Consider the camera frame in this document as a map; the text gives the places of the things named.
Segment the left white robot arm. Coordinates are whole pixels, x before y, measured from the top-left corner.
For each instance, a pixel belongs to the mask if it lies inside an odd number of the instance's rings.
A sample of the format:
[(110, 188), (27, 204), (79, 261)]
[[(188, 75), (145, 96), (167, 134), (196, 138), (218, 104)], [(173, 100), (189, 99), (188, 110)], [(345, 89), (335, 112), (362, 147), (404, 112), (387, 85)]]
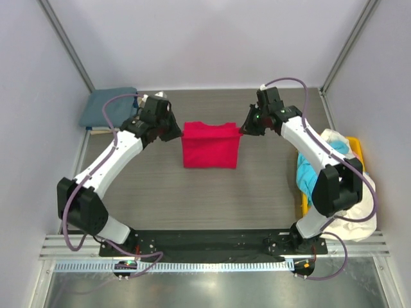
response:
[(85, 170), (72, 180), (62, 178), (57, 184), (58, 216), (67, 247), (76, 252), (68, 234), (72, 225), (84, 235), (99, 237), (119, 253), (137, 253), (136, 231), (113, 218), (103, 204), (103, 197), (124, 167), (156, 139), (163, 142), (179, 138), (179, 128), (171, 103), (163, 91), (154, 95), (131, 95), (137, 98), (137, 113), (123, 122), (119, 129), (113, 124), (112, 142)]

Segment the red t shirt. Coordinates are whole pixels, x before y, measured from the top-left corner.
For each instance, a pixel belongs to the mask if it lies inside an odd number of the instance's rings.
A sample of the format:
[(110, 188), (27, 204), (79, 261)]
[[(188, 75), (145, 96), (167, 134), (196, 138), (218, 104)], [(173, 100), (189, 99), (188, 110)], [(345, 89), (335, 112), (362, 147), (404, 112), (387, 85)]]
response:
[(184, 123), (183, 166), (191, 169), (235, 169), (242, 134), (236, 123), (208, 125), (201, 121)]

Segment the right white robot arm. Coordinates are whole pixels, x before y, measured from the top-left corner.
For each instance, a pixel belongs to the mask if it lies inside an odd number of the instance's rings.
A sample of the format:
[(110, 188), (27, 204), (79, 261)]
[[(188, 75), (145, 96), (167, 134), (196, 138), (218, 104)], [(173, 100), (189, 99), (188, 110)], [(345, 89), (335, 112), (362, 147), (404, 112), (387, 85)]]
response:
[(262, 87), (256, 95), (258, 100), (250, 106), (240, 132), (260, 136), (266, 130), (275, 131), (304, 156), (317, 175), (310, 210), (290, 227), (290, 248), (301, 252), (319, 238), (335, 214), (362, 200), (363, 166), (357, 158), (346, 158), (321, 139), (297, 107), (284, 105), (277, 88)]

